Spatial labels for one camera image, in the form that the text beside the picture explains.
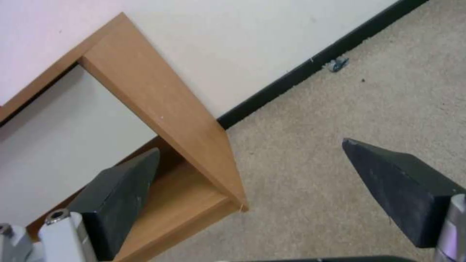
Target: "black baseboard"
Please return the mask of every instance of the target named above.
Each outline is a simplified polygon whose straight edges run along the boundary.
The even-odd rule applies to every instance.
[[[235,108],[222,115],[218,121],[228,129],[249,116],[268,102],[285,93],[290,88],[309,78],[330,60],[337,58],[358,46],[364,40],[374,36],[387,26],[405,16],[428,0],[399,0],[384,11],[377,14],[331,46],[308,59],[286,75],[271,83],[261,91],[248,98]]]

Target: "floor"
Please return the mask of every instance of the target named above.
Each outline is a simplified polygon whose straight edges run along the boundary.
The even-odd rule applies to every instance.
[[[466,1],[430,0],[228,130],[251,210],[156,257],[431,261],[370,196],[344,137],[410,152],[466,186]]]

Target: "wooden frame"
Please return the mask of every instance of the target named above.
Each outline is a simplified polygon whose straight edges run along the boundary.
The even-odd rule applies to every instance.
[[[127,157],[155,146],[162,154],[146,207],[116,261],[148,260],[224,216],[247,210],[225,131],[123,13],[6,103],[0,121],[76,63],[159,135]],[[28,231],[34,235],[42,223],[39,218]]]

